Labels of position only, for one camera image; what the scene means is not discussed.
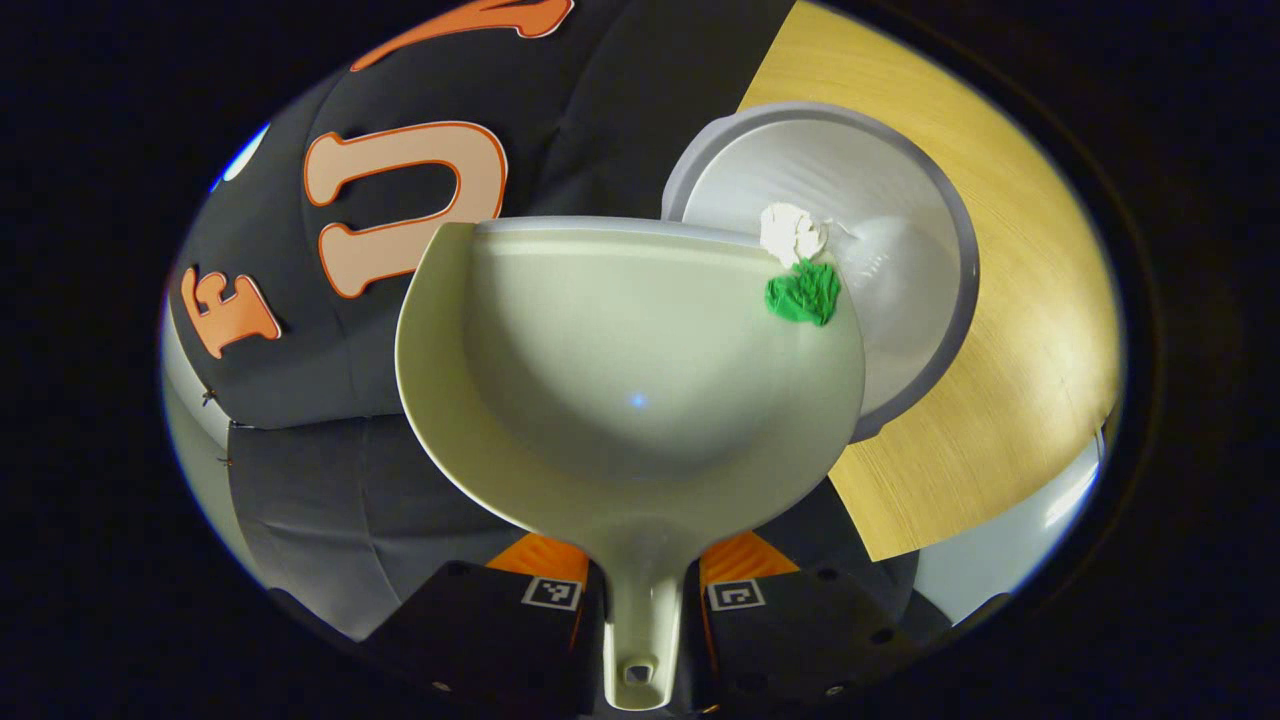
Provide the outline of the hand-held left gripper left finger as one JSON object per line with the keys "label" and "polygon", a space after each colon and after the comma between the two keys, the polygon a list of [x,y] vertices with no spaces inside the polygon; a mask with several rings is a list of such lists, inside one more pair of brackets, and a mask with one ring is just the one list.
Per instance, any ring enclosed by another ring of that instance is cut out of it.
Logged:
{"label": "hand-held left gripper left finger", "polygon": [[596,706],[596,587],[581,550],[527,533],[438,569],[362,643],[381,667],[495,719]]}

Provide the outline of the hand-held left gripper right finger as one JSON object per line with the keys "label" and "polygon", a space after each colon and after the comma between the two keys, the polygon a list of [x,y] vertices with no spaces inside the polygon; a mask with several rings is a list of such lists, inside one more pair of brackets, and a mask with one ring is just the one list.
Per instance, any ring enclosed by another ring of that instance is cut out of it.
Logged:
{"label": "hand-held left gripper right finger", "polygon": [[797,716],[882,678],[918,556],[873,561],[855,530],[753,530],[698,564],[689,716]]}

